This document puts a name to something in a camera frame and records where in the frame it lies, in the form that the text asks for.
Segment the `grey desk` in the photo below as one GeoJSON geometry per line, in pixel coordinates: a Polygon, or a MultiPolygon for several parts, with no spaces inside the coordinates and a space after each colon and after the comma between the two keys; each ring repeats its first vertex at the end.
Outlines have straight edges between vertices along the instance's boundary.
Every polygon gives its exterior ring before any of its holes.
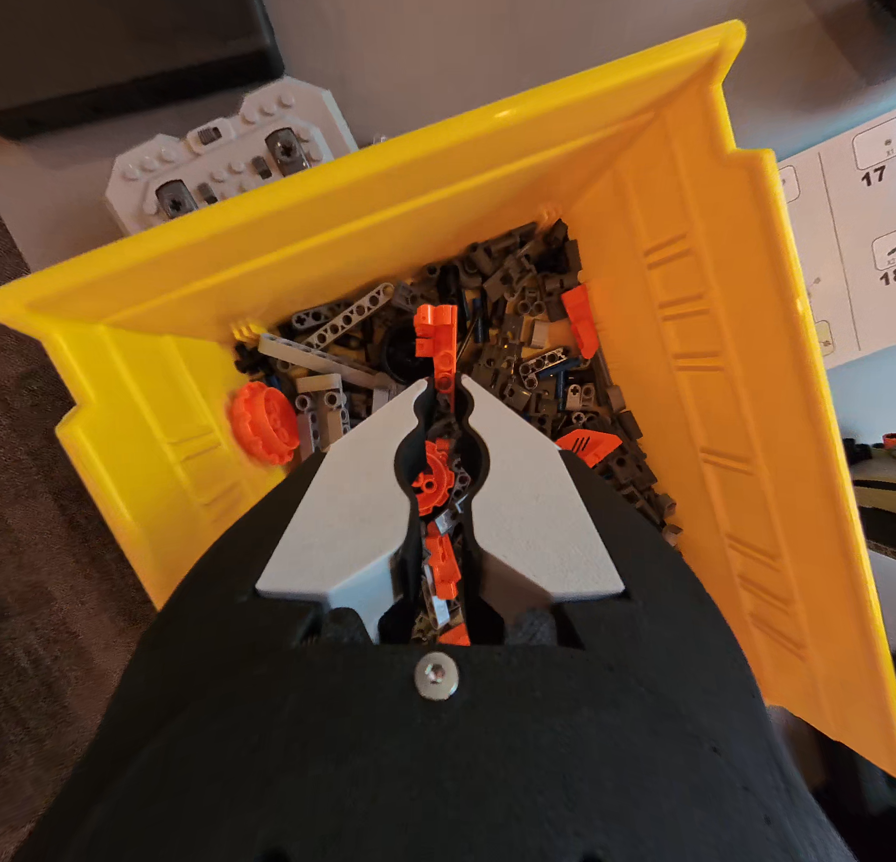
{"type": "MultiPolygon", "coordinates": [[[[362,146],[730,19],[735,138],[779,159],[894,109],[894,22],[871,0],[264,0],[289,75],[330,90],[362,146]]],[[[238,108],[242,88],[2,139],[2,281],[118,240],[111,162],[238,108]]],[[[829,371],[843,435],[894,429],[894,349],[829,371]]]]}

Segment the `orange gear wheel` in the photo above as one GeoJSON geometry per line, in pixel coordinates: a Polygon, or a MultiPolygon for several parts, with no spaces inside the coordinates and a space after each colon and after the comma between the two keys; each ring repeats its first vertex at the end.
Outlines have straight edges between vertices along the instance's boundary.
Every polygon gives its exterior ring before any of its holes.
{"type": "Polygon", "coordinates": [[[228,420],[238,446],[252,460],[269,466],[292,462],[300,445],[297,415],[280,390],[246,383],[230,402],[228,420]]]}
{"type": "Polygon", "coordinates": [[[421,518],[429,517],[449,500],[455,483],[455,473],[449,461],[451,450],[448,438],[425,442],[425,466],[412,483],[421,518]]]}

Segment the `black wheel rim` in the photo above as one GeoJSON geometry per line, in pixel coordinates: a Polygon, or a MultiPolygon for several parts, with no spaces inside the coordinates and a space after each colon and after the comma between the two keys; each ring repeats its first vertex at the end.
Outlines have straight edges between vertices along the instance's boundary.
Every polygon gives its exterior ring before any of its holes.
{"type": "Polygon", "coordinates": [[[434,374],[431,357],[417,356],[417,333],[411,319],[393,323],[380,349],[382,369],[398,384],[412,385],[434,374]]]}

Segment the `yellow plastic bin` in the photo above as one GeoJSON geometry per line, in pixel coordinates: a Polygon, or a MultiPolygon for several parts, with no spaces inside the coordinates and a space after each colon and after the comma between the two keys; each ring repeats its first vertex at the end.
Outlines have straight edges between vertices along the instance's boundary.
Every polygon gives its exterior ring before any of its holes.
{"type": "Polygon", "coordinates": [[[74,400],[57,436],[159,608],[282,480],[239,451],[233,330],[526,222],[579,244],[680,548],[767,702],[894,773],[894,669],[770,151],[729,21],[217,203],[2,288],[74,400]]]}

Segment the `white remote controller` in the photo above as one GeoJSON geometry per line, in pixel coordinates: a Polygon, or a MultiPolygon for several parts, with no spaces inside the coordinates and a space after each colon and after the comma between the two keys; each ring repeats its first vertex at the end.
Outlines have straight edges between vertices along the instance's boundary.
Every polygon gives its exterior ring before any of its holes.
{"type": "Polygon", "coordinates": [[[120,154],[105,203],[131,236],[357,150],[330,91],[284,76],[245,95],[234,115],[120,154]]]}

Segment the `narrow orange curved panel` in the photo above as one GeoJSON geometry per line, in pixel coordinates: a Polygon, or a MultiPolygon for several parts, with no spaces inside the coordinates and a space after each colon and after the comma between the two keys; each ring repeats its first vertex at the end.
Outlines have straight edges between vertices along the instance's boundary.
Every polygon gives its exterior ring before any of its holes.
{"type": "Polygon", "coordinates": [[[587,286],[576,285],[564,292],[561,300],[581,357],[592,359],[599,351],[599,333],[591,311],[587,286]]]}

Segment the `grey long holed beam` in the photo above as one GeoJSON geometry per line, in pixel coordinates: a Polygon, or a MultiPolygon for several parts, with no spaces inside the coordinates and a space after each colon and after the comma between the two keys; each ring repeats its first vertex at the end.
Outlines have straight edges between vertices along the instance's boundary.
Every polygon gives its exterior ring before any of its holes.
{"type": "Polygon", "coordinates": [[[390,305],[394,292],[395,285],[384,282],[355,301],[337,300],[297,312],[292,324],[303,344],[323,350],[390,305]]]}

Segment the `orange striped panel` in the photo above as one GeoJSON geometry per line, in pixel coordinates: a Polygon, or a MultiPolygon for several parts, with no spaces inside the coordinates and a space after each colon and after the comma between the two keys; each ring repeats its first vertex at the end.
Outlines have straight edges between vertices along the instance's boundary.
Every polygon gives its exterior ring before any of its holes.
{"type": "Polygon", "coordinates": [[[578,427],[566,431],[554,443],[559,449],[575,454],[590,469],[594,469],[617,452],[623,441],[615,433],[578,427]]]}

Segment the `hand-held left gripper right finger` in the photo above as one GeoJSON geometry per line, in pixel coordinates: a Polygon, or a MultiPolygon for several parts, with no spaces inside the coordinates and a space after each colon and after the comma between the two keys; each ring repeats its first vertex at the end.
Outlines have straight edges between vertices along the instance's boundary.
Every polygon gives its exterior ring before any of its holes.
{"type": "Polygon", "coordinates": [[[624,583],[560,449],[471,377],[465,436],[480,471],[464,514],[471,645],[584,645],[569,605],[624,583]]]}

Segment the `pile of building brick pieces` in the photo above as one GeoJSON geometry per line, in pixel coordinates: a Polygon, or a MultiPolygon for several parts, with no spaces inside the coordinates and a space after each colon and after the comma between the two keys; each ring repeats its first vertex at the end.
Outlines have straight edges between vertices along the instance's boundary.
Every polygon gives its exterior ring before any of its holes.
{"type": "Polygon", "coordinates": [[[528,224],[474,244],[460,258],[430,263],[411,282],[392,282],[390,305],[323,350],[302,343],[292,317],[265,333],[256,348],[236,343],[238,370],[280,390],[296,415],[298,377],[341,375],[353,430],[409,388],[380,364],[386,330],[399,320],[413,321],[423,304],[458,308],[454,413],[436,391],[434,376],[423,378],[429,387],[414,407],[420,423],[396,456],[411,515],[392,561],[399,598],[378,624],[379,640],[403,641],[409,633],[409,641],[423,644],[469,644],[464,514],[480,458],[463,427],[463,376],[552,442],[578,427],[619,435],[621,448],[589,472],[603,477],[662,538],[677,543],[681,531],[670,522],[676,503],[655,489],[639,444],[642,432],[601,350],[592,359],[579,353],[561,295],[581,284],[580,268],[577,243],[563,221],[551,229],[528,224]],[[425,466],[425,442],[438,438],[452,444],[454,488],[443,508],[421,518],[412,483],[425,466]]]}

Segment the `light grey beam frame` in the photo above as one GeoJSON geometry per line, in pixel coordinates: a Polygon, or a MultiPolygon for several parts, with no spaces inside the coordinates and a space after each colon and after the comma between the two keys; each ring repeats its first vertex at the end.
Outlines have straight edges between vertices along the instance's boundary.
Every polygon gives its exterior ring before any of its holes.
{"type": "Polygon", "coordinates": [[[338,374],[307,375],[295,380],[297,426],[305,460],[326,453],[351,431],[347,395],[338,374]]]}

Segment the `open instruction booklet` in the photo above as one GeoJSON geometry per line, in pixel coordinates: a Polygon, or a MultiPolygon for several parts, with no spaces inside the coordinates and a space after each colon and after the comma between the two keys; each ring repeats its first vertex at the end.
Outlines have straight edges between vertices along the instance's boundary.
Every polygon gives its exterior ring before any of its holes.
{"type": "Polygon", "coordinates": [[[895,343],[895,112],[778,163],[823,363],[895,343]]]}

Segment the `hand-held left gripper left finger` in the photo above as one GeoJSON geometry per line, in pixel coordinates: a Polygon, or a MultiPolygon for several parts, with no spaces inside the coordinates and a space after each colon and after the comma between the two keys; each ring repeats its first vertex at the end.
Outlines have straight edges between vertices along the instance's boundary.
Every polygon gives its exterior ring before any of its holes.
{"type": "Polygon", "coordinates": [[[324,454],[255,584],[260,595],[354,610],[379,642],[378,624],[399,598],[392,561],[411,515],[396,456],[428,387],[418,380],[324,454]]]}

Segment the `orange connector piece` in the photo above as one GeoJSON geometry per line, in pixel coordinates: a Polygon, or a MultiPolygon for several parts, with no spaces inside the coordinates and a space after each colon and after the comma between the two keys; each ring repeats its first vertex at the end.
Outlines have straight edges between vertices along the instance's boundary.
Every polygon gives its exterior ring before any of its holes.
{"type": "Polygon", "coordinates": [[[434,386],[451,413],[455,410],[458,308],[423,304],[413,317],[417,357],[431,358],[434,386]]]}

